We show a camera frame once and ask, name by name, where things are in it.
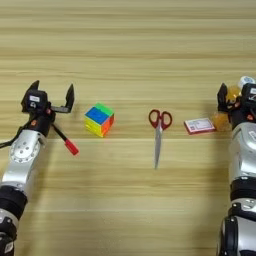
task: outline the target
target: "rubik's cube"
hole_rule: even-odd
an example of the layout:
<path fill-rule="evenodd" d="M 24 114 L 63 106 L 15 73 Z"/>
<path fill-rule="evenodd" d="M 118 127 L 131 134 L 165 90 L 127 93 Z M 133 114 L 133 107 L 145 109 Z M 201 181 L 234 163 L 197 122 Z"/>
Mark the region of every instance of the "rubik's cube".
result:
<path fill-rule="evenodd" d="M 113 123 L 113 110 L 100 103 L 97 103 L 85 114 L 85 127 L 100 137 L 106 135 Z"/>

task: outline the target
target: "red and white box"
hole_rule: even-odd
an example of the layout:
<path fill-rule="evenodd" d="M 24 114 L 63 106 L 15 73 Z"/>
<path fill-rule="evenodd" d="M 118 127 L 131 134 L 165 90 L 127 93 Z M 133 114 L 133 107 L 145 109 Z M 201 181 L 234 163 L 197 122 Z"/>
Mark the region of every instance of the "red and white box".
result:
<path fill-rule="evenodd" d="M 184 125 L 190 135 L 216 131 L 209 118 L 187 120 L 184 122 Z"/>

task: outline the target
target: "small box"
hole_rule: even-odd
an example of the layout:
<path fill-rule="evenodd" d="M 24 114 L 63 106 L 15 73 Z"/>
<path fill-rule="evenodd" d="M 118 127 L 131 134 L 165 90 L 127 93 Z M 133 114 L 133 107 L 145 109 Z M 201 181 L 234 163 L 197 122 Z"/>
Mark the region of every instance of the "small box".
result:
<path fill-rule="evenodd" d="M 85 127 L 92 133 L 104 137 L 114 123 L 114 111 L 97 103 L 85 114 Z"/>
<path fill-rule="evenodd" d="M 184 122 L 184 125 L 190 135 L 216 131 L 209 118 L 187 120 Z"/>

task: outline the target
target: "scissors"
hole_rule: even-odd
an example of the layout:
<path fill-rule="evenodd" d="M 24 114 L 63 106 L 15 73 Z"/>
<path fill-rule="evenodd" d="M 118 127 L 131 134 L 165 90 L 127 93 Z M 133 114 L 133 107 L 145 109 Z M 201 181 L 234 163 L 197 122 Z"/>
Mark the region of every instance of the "scissors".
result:
<path fill-rule="evenodd" d="M 159 110 L 153 109 L 148 116 L 149 122 L 156 129 L 155 136 L 155 169 L 158 167 L 159 156 L 161 151 L 162 132 L 172 124 L 172 115 L 164 111 L 162 114 Z"/>

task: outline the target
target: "red scissor handle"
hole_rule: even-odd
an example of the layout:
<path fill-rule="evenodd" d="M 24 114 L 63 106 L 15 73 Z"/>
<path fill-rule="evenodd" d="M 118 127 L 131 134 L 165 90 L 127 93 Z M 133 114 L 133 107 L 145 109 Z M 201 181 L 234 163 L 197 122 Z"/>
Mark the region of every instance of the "red scissor handle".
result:
<path fill-rule="evenodd" d="M 161 115 L 161 120 L 162 120 L 161 122 L 162 129 L 166 130 L 172 124 L 172 115 L 169 112 L 164 111 Z"/>
<path fill-rule="evenodd" d="M 152 118 L 153 114 L 156 114 L 156 120 Z M 149 113 L 148 119 L 154 128 L 157 128 L 159 121 L 161 120 L 161 127 L 163 130 L 166 130 L 172 124 L 172 115 L 167 111 L 164 111 L 161 114 L 159 110 L 153 109 Z"/>
<path fill-rule="evenodd" d="M 156 120 L 154 120 L 154 119 L 152 118 L 152 115 L 153 115 L 153 114 L 156 114 Z M 151 112 L 149 113 L 148 119 L 149 119 L 149 122 L 151 123 L 151 125 L 152 125 L 154 128 L 157 128 L 158 123 L 159 123 L 160 116 L 161 116 L 160 111 L 157 110 L 157 109 L 153 109 L 153 110 L 151 110 Z"/>

